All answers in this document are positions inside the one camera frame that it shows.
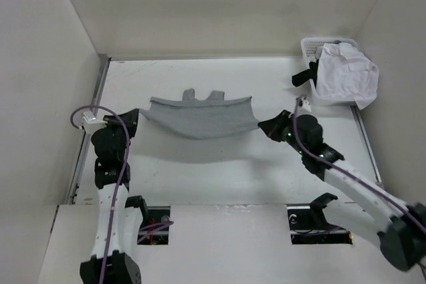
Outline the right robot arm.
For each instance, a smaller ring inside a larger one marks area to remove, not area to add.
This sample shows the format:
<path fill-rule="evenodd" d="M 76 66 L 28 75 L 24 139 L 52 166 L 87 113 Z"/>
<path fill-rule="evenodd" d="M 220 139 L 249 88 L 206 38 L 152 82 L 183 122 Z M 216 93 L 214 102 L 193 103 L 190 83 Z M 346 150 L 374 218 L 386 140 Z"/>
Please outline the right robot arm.
<path fill-rule="evenodd" d="M 340 152 L 323 141 L 323 128 L 315 116 L 303 110 L 283 110 L 258 127 L 270 140 L 289 144 L 309 173 L 339 189 L 365 212 L 361 219 L 350 212 L 337 213 L 340 204 L 328 206 L 337 196 L 325 194 L 323 202 L 310 204 L 308 217 L 313 226 L 334 223 L 358 234 L 400 271 L 410 270 L 425 258 L 425 205 L 407 204 L 357 173 Z"/>

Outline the grey tank top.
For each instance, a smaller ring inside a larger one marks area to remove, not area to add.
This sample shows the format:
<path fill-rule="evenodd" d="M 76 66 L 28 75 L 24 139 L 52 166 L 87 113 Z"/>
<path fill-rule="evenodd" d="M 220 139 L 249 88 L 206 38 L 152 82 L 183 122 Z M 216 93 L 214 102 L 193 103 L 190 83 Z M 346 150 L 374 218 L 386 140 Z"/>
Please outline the grey tank top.
<path fill-rule="evenodd" d="M 139 112 L 168 132 L 191 140 L 211 140 L 258 129 L 250 96 L 226 100 L 225 92 L 213 90 L 204 100 L 195 97 L 193 88 L 181 100 L 150 99 L 148 110 Z"/>

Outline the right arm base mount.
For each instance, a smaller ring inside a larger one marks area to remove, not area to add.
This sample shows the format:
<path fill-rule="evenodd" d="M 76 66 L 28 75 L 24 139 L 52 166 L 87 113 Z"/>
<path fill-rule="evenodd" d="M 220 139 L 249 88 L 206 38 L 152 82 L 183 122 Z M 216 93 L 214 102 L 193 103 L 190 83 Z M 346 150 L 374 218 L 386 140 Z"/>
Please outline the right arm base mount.
<path fill-rule="evenodd" d="M 290 240 L 293 245 L 352 245 L 351 232 L 330 224 L 324 209 L 336 201 L 336 195 L 325 193 L 309 204 L 294 204 L 287 207 Z"/>

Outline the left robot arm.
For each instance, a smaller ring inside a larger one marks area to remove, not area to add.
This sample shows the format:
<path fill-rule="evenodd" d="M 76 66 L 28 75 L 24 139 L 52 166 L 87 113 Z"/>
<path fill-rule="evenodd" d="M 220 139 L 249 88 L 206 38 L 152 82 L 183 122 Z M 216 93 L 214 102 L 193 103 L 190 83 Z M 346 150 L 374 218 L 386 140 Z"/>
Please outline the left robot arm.
<path fill-rule="evenodd" d="M 95 186 L 99 201 L 97 234 L 91 256 L 80 264 L 83 283 L 141 283 L 132 257 L 138 233 L 149 223 L 142 196 L 130 196 L 130 140 L 136 134 L 139 111 L 109 114 L 102 120 L 89 111 L 83 129 L 94 147 Z"/>

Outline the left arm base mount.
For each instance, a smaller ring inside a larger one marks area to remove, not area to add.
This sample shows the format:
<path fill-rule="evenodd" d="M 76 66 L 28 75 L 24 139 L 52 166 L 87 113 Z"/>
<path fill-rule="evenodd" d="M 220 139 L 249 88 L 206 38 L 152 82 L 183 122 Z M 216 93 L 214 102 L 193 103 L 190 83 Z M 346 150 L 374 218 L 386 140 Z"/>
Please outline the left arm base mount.
<path fill-rule="evenodd" d="M 148 206 L 142 196 L 132 196 L 126 200 L 125 208 L 136 208 L 142 214 L 138 245 L 168 245 L 172 225 L 170 206 Z"/>

